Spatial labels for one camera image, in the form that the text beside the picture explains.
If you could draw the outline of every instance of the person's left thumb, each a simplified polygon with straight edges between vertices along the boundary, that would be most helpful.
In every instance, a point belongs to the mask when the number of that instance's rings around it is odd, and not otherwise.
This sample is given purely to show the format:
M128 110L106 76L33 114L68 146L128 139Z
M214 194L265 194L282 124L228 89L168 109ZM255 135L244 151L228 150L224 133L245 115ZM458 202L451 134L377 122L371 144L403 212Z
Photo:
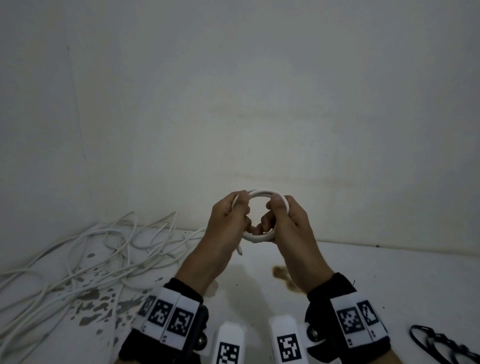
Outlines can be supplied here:
M232 213L241 215L242 217L248 214L248 202L250 201L250 195L247 191L240 191Z

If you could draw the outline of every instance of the wrist-mounted device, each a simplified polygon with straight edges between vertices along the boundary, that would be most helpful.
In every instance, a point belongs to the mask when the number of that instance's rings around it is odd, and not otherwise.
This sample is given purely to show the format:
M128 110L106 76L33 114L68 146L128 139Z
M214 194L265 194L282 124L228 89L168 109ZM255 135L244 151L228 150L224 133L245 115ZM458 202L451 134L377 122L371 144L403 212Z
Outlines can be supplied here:
M168 288L153 289L132 323L119 358L156 364L161 352L163 363L186 360L206 344L207 320L208 309L200 302Z
M307 349L315 359L329 363L369 363L390 350L390 338L378 313L340 273L312 290L305 315L309 331L320 344Z

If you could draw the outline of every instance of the white floor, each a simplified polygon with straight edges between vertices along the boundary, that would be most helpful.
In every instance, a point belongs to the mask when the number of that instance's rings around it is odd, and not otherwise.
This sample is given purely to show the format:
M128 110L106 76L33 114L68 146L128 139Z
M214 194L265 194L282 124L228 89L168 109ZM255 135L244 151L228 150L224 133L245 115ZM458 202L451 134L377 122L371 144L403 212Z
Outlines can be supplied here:
M93 265L102 255L101 245L95 242L93 239L85 253L90 257L85 258L81 266ZM319 243L319 246L332 268L355 281L355 287L371 298L389 330L393 348L405 363L436 363L408 336L408 328L413 324L430 326L480 352L480 258L331 243ZM283 281L272 277L272 267L283 265L273 244L243 241L242 247L244 255L234 254L225 272L217 278L217 288L212 287L208 292L210 297L205 299L210 310L207 333L226 320L239 322L248 329L245 363L271 363L269 317L290 313L302 321L308 301L305 295L290 292ZM53 279L54 275L63 274L61 262L60 249L39 262L37 268L49 272ZM141 282L149 286L160 277L160 282L166 282L176 270L177 266L170 266L151 271L141 277ZM33 279L26 277L23 283L5 291L0 297L1 306L31 290L33 284ZM111 288L77 300L61 324L25 363L103 364L107 343L118 338L113 359L146 292L123 291L118 306L118 327L113 333L115 323L108 316L113 308L113 294L119 286ZM7 318L3 313L0 325ZM48 323L39 328L40 332L47 327ZM14 356L7 361L15 362Z

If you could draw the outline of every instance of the person's right arm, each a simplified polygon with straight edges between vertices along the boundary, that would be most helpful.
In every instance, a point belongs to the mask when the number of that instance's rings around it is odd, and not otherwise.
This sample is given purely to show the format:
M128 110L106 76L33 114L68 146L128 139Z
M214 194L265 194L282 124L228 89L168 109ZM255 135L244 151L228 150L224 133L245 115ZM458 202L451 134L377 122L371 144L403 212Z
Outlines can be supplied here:
M275 243L282 254L293 282L305 293L329 281L333 270L325 262L313 235L305 210L291 196L285 196L289 213L279 195L273 195L266 207L270 210L254 229L260 235L275 227ZM392 350L372 364L401 364Z

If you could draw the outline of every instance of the black and white square marker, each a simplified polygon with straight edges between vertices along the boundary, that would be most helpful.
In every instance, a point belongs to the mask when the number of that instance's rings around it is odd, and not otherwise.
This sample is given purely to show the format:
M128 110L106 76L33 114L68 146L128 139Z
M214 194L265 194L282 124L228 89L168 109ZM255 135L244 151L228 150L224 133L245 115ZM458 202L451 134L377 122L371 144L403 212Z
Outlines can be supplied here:
M360 309L360 313L362 314L368 326L371 326L379 322L379 319L375 314L375 312L373 311L373 308L372 308L372 305L370 305L370 302L368 301L359 302L357 303L357 306Z
M276 340L278 342L278 348L280 349L280 357L283 363L301 359L297 335L290 334L278 336Z
M148 314L148 310L150 309L150 307L153 305L153 302L155 302L155 296L148 296L147 299L145 300L144 304L142 305L142 307L140 308L140 310L138 311L138 314L142 317L145 317L147 316Z
M172 307L173 304L171 303L157 300L150 316L148 317L148 321L150 321L152 324L163 327L168 319L168 315L170 314Z
M345 335L365 330L356 307L349 307L336 312Z
M216 364L237 364L239 360L240 346L220 342Z
M187 336L188 329L192 323L193 313L176 307L168 325L167 331L180 336Z

